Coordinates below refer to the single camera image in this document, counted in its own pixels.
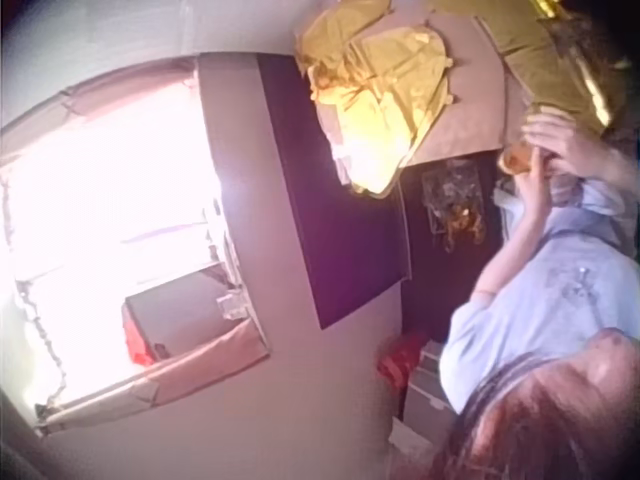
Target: brown hair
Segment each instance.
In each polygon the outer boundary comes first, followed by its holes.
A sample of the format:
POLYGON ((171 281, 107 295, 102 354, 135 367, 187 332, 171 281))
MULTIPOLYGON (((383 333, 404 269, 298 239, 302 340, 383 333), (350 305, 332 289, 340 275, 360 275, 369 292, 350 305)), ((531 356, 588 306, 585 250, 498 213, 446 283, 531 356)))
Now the brown hair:
POLYGON ((600 479, 590 446, 597 441, 589 422, 561 408, 549 393, 534 387, 522 399, 512 393, 499 401, 503 380, 527 357, 506 365, 485 381, 467 402, 448 440, 436 455, 428 480, 590 480, 600 479), (488 442, 478 441, 481 422, 488 442))

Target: light blue shirt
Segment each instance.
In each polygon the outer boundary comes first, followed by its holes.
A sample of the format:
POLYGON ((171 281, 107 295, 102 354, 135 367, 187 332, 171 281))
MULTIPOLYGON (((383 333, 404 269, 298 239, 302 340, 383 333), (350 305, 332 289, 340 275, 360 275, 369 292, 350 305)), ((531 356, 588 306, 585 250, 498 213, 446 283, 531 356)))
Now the light blue shirt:
POLYGON ((457 412, 485 377, 521 354, 565 357, 606 327, 640 339, 638 265, 606 243, 604 217, 564 210, 559 216, 569 221, 556 215, 562 228, 550 229, 490 305, 469 302, 454 313, 440 378, 457 412))

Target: woman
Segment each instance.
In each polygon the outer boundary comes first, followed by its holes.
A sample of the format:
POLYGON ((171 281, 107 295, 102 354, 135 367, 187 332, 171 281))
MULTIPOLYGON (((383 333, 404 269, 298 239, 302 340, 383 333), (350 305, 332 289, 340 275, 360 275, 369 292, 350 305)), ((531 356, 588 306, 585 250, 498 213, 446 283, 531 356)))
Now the woman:
POLYGON ((555 109, 523 131, 525 213, 453 316, 440 370, 460 416, 429 478, 609 478, 640 449, 637 167, 555 109), (552 208, 550 170, 585 179, 579 204, 552 208))

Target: white wall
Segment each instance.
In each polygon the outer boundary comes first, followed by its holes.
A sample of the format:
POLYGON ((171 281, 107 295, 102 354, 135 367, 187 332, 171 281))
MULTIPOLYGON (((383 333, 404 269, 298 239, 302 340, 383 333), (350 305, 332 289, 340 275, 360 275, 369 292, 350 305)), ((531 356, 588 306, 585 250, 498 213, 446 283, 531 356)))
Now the white wall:
POLYGON ((243 278, 272 357, 173 404, 49 437, 66 479, 377 480, 396 401, 375 371, 396 285, 318 326, 255 57, 208 56, 203 102, 243 278))
POLYGON ((117 68, 199 52, 293 53, 294 29, 321 1, 37 0, 3 34, 1 124, 117 68))

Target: red object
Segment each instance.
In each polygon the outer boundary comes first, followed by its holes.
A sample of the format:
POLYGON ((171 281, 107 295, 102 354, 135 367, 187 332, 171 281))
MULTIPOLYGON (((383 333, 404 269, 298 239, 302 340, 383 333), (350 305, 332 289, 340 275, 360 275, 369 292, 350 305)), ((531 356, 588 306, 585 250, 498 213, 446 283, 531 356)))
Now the red object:
POLYGON ((122 323, 131 361, 143 367, 156 363, 126 304, 122 306, 122 323))
POLYGON ((420 363, 420 351, 427 343, 423 334, 406 335, 393 342, 378 362, 380 373, 393 388, 402 390, 409 384, 409 375, 420 363))

